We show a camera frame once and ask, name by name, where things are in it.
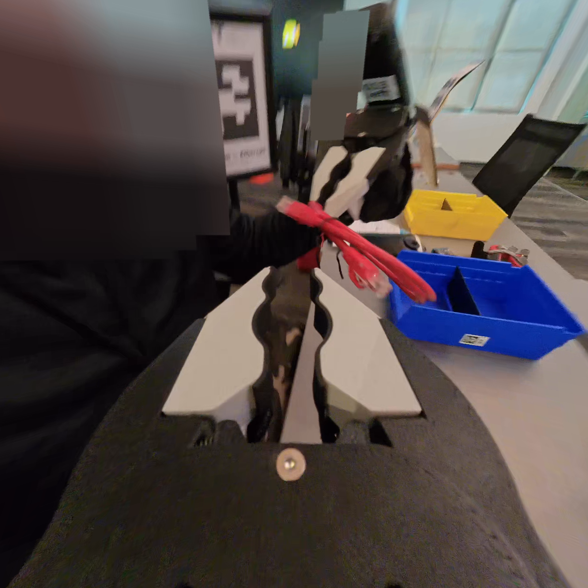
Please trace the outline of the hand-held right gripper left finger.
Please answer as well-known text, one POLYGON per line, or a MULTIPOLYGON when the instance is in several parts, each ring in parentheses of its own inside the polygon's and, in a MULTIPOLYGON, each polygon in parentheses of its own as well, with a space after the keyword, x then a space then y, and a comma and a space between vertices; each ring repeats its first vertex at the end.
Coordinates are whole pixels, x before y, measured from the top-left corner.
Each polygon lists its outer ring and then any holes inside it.
POLYGON ((253 322, 266 300, 263 283, 269 275, 270 268, 262 269, 207 315, 163 406, 164 415, 251 421, 252 386, 264 361, 253 322))

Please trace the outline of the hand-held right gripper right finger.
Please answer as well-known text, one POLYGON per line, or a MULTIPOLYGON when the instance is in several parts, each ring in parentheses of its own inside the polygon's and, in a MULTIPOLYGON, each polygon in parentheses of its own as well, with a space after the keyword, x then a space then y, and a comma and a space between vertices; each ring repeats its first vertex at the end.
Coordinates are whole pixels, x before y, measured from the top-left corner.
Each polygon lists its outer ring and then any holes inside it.
POLYGON ((321 269, 312 274, 315 391, 333 422, 422 413, 380 318, 321 269))

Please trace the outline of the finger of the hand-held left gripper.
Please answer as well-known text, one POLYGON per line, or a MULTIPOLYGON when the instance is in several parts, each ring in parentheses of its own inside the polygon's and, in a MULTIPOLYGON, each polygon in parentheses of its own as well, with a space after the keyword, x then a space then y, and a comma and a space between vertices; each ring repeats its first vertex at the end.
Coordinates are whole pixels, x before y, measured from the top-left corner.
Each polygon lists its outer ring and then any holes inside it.
POLYGON ((333 146, 328 149, 313 175, 312 202, 326 205, 338 183, 348 175, 351 161, 351 156, 344 146, 333 146))
POLYGON ((371 184, 387 166, 388 153, 384 147, 371 147, 354 154, 349 172, 327 198, 327 214, 339 218, 348 212, 353 221, 359 220, 371 184))

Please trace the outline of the blue storage bin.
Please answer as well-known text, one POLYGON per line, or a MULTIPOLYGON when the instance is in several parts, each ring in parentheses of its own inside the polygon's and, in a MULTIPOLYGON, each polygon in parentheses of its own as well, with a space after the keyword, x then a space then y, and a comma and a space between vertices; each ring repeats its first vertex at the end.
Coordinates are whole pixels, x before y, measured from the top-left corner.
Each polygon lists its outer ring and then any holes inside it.
POLYGON ((434 302, 412 301, 398 288, 389 317, 409 339, 538 360, 587 334, 544 280, 530 267, 459 256, 401 251, 398 260, 423 278, 434 302), (459 266, 481 315, 451 311, 446 287, 459 266))

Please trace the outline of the person's left forearm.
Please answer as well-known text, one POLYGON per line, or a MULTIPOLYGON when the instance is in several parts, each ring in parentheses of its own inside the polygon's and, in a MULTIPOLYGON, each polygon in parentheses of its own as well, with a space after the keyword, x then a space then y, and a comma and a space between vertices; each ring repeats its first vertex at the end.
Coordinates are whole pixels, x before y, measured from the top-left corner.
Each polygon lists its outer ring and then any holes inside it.
POLYGON ((229 233, 199 237, 190 256, 205 272, 244 284, 264 268, 286 266, 310 252, 319 235, 316 228, 298 224, 277 210, 253 217, 232 209, 229 233))

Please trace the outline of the black zip pouch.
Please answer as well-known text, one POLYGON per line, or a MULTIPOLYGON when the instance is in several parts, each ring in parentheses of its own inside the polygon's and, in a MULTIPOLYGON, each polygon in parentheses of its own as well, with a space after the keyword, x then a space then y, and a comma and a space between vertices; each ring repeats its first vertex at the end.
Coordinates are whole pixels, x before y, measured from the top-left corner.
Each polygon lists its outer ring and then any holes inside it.
POLYGON ((411 233, 368 233, 364 235, 364 239, 393 256, 397 256, 401 251, 423 251, 420 240, 411 233))

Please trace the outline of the yellow divided storage bin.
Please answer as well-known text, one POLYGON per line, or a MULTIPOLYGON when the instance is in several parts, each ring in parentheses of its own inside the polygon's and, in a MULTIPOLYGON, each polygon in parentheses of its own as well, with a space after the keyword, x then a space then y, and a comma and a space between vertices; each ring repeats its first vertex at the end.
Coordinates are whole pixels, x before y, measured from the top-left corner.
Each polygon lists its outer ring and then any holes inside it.
POLYGON ((417 235, 487 241, 507 218, 488 196, 413 190, 403 211, 408 229, 417 235))

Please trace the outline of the black framed marker sign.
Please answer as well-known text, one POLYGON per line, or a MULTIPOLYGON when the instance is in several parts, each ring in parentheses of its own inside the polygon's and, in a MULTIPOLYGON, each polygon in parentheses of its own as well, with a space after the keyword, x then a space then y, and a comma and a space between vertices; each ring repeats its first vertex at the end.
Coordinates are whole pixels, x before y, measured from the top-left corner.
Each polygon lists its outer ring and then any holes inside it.
POLYGON ((211 8, 228 180, 276 169, 276 108, 268 11, 211 8))

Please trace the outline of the black bin divider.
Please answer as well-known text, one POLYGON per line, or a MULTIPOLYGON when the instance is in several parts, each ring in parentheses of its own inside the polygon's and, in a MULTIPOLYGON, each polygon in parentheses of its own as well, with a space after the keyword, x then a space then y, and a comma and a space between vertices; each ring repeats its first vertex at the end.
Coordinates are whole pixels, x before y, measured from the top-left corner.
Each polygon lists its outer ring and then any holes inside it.
POLYGON ((446 295, 451 311, 471 316, 480 316, 480 309, 474 300, 463 272, 457 266, 446 287, 446 295))

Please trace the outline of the person's black clothing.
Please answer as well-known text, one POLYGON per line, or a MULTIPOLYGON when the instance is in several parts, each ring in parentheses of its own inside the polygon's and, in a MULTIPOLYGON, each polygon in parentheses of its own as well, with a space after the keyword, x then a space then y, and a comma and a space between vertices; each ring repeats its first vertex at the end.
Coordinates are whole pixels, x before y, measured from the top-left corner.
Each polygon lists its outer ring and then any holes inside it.
POLYGON ((217 301, 202 252, 1 262, 1 587, 118 396, 217 301))

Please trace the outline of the black mesh office chair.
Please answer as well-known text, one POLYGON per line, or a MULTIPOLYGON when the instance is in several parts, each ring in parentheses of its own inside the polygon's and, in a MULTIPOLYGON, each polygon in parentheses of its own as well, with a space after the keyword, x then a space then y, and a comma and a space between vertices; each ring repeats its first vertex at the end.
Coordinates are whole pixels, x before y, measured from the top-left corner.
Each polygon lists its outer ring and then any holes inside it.
POLYGON ((584 131, 586 123, 548 121, 527 114, 472 180, 508 217, 584 131))

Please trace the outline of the black wall monitor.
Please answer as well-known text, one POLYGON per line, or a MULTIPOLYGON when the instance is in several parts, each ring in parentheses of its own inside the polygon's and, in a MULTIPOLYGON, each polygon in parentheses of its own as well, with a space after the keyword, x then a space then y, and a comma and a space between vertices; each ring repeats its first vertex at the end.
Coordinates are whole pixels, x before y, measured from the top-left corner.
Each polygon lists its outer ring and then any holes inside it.
POLYGON ((272 1, 272 59, 274 97, 299 99, 312 92, 318 75, 318 46, 322 37, 323 15, 314 1, 272 1), (288 20, 299 24, 298 43, 283 48, 283 31, 288 20))

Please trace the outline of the red handled pliers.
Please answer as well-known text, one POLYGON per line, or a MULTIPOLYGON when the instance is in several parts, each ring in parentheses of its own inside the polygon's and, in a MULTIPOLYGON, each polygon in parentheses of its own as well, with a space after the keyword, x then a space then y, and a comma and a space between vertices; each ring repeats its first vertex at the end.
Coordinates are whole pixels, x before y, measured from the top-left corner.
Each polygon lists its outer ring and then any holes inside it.
POLYGON ((512 267, 522 268, 528 264, 529 250, 519 249, 516 246, 504 247, 493 245, 488 248, 486 259, 490 261, 506 262, 512 267))

